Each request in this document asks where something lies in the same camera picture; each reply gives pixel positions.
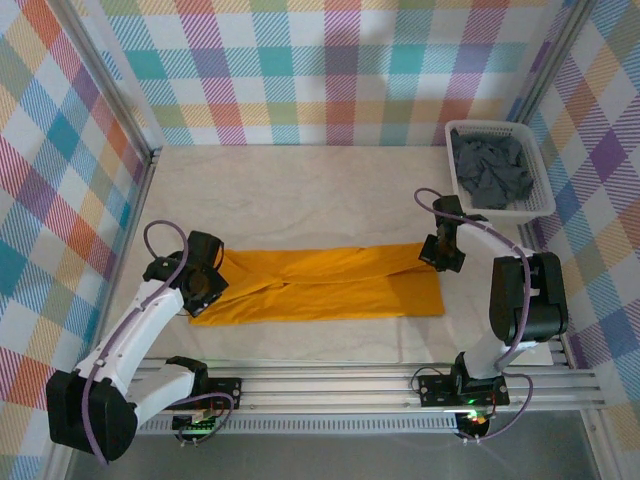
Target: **yellow cloth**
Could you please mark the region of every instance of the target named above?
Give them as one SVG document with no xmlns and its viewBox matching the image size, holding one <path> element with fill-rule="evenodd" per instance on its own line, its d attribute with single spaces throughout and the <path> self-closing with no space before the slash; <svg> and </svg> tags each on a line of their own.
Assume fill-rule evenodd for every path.
<svg viewBox="0 0 640 480">
<path fill-rule="evenodd" d="M 442 315 L 421 244 L 332 250 L 227 251 L 229 282 L 194 325 Z"/>
</svg>

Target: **white table surface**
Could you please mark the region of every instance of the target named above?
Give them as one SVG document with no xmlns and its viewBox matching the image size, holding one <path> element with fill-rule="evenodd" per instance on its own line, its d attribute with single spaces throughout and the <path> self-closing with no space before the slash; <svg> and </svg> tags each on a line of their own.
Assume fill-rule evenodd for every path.
<svg viewBox="0 0 640 480">
<path fill-rule="evenodd" d="M 155 219 L 220 237 L 231 249 L 301 249 L 423 242 L 433 215 L 413 201 L 416 188 L 451 193 L 441 147 L 166 147 L 110 307 L 109 328 L 142 281 L 151 256 L 142 241 Z M 518 240 L 515 226 L 498 226 Z M 182 248 L 155 227 L 159 254 Z M 452 362 L 488 330 L 491 263 L 467 257 L 462 272 L 440 274 L 446 314 L 439 317 L 258 323 L 198 327 L 177 316 L 148 357 Z M 517 363 L 552 364 L 546 345 Z"/>
</svg>

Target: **plaid wall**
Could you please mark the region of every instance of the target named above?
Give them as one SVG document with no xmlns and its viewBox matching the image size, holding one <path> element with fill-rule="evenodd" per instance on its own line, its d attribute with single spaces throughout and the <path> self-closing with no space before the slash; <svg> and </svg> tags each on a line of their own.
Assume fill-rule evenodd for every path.
<svg viewBox="0 0 640 480">
<path fill-rule="evenodd" d="M 511 106 L 511 110 L 509 112 L 509 115 L 507 116 L 508 120 L 515 120 L 517 114 L 520 113 L 522 104 L 531 93 L 531 90 L 533 89 L 533 86 L 541 73 L 540 71 L 542 70 L 542 67 L 548 60 L 550 60 L 549 55 L 551 54 L 551 47 L 562 33 L 562 29 L 569 19 L 571 10 L 577 2 L 578 0 L 563 0 L 562 6 L 553 19 L 553 23 L 547 31 L 544 42 L 542 42 L 542 46 L 540 47 L 535 60 L 531 63 L 531 67 L 529 68 L 529 72 L 527 73 L 527 76 L 523 82 L 522 88 L 520 89 L 518 96 Z"/>
<path fill-rule="evenodd" d="M 640 0 L 600 0 L 531 124 L 558 205 L 578 363 L 596 370 L 628 478 L 640 469 Z"/>
<path fill-rule="evenodd" d="M 45 0 L 0 10 L 0 478 L 30 479 L 45 383 L 92 337 L 143 166 Z"/>
<path fill-rule="evenodd" d="M 443 144 L 452 118 L 504 117 L 560 3 L 101 0 L 173 145 Z"/>
</svg>

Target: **gray garment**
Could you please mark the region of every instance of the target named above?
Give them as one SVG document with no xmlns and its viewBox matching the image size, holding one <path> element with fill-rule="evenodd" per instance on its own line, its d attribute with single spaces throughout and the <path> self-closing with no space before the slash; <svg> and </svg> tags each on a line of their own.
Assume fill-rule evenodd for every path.
<svg viewBox="0 0 640 480">
<path fill-rule="evenodd" d="M 518 140 L 489 134 L 459 135 L 452 130 L 451 143 L 458 181 L 471 194 L 475 208 L 504 209 L 529 197 L 533 179 Z"/>
</svg>

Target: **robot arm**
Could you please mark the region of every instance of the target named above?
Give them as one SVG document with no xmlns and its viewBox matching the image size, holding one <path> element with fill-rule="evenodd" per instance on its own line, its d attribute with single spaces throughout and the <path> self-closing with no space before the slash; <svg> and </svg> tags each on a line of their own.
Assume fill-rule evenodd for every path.
<svg viewBox="0 0 640 480">
<path fill-rule="evenodd" d="M 467 403 L 470 398 L 486 398 L 487 393 L 500 393 L 504 386 L 502 371 L 507 365 L 525 350 L 566 331 L 568 312 L 562 270 L 556 255 L 516 246 L 495 232 L 485 218 L 467 217 L 455 195 L 441 197 L 432 209 L 426 208 L 436 214 L 437 235 L 427 237 L 421 260 L 437 271 L 454 272 L 462 269 L 467 254 L 493 262 L 491 330 L 458 355 L 451 369 L 451 382 L 445 387 L 449 388 L 445 392 L 448 400 L 456 405 Z M 530 271 L 530 298 L 525 328 L 518 339 L 527 301 L 522 257 Z"/>
<path fill-rule="evenodd" d="M 165 325 L 182 308 L 199 315 L 214 303 L 227 282 L 213 267 L 222 242 L 191 232 L 185 267 L 167 288 L 145 306 L 176 271 L 183 252 L 157 257 L 143 275 L 135 299 L 100 344 L 71 372 L 56 371 L 46 394 L 51 439 L 85 452 L 93 450 L 81 416 L 83 390 L 98 366 L 89 394 L 89 420 L 107 460 L 119 458 L 138 426 L 174 402 L 210 393 L 207 366 L 173 357 L 157 372 L 131 385 L 133 375 Z M 104 349 L 109 348 L 107 355 Z"/>
</svg>

